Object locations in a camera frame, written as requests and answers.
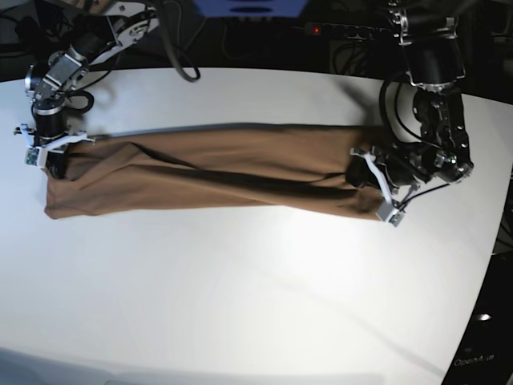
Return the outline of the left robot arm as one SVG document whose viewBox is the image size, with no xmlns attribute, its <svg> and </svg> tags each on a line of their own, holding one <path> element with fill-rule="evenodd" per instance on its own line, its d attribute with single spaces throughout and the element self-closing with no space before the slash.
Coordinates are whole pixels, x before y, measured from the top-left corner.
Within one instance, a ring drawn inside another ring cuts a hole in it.
<svg viewBox="0 0 513 385">
<path fill-rule="evenodd" d="M 386 94 L 391 83 L 404 75 L 416 88 L 415 119 L 421 124 L 414 142 L 390 140 L 370 149 L 371 161 L 356 149 L 346 169 L 355 188 L 378 188 L 384 176 L 389 188 L 427 183 L 439 178 L 458 183 L 474 169 L 465 129 L 462 93 L 457 82 L 466 75 L 458 45 L 458 17 L 469 1 L 367 1 L 369 11 L 380 13 L 393 26 L 405 68 L 385 79 L 379 93 L 384 127 L 391 130 Z"/>
</svg>

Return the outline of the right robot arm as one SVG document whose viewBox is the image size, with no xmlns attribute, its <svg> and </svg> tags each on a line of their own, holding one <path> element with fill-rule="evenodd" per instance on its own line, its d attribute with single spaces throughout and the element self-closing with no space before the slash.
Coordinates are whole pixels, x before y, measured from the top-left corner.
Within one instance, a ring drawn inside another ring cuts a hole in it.
<svg viewBox="0 0 513 385">
<path fill-rule="evenodd" d="M 64 177 L 69 146 L 90 139 L 85 131 L 69 128 L 68 118 L 70 114 L 82 116 L 94 106 L 94 96 L 81 83 L 91 67 L 118 59 L 146 34 L 159 29 L 172 67 L 188 82 L 200 79 L 200 71 L 189 75 L 180 62 L 184 52 L 172 42 L 165 1 L 69 4 L 83 11 L 84 17 L 71 32 L 67 47 L 30 66 L 25 89 L 35 126 L 22 124 L 14 131 L 26 139 L 26 164 L 47 171 L 57 180 Z"/>
</svg>

